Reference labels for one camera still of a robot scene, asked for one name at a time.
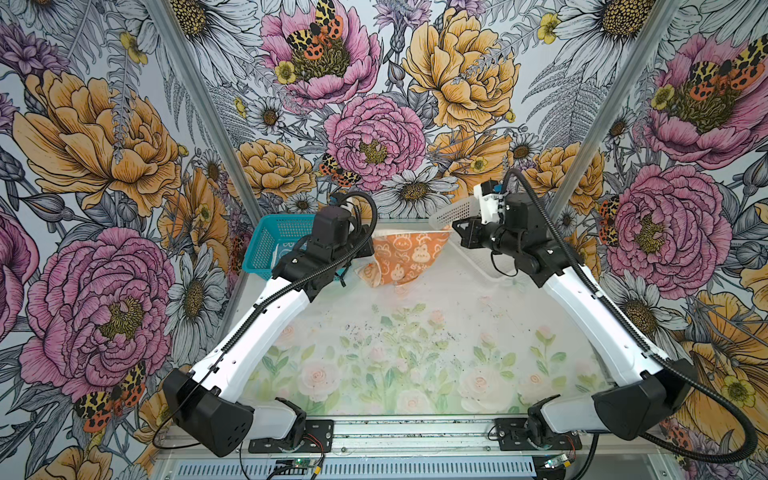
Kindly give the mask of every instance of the floral tablecloth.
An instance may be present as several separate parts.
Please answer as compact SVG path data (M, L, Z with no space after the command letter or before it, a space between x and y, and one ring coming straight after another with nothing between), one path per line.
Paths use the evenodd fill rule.
M489 282L446 247L405 286L350 276L347 288L326 287L240 401L280 396L309 415L517 413L604 387L588 341L551 297L524 275Z

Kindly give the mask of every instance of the basket perforated side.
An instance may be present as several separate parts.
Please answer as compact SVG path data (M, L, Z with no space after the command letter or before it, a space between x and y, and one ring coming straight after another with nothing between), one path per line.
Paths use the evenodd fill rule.
M435 230L441 230L446 225L451 225L455 220L474 217L480 214L480 203L474 197L461 200L437 210L429 217L429 226ZM456 232L452 232L448 243L458 251L459 255L467 259L485 278L498 282L507 278L497 272L491 263L491 252L485 248L470 250L462 248L462 238ZM497 255L494 258L499 270L508 275L515 274L515 261L506 255Z

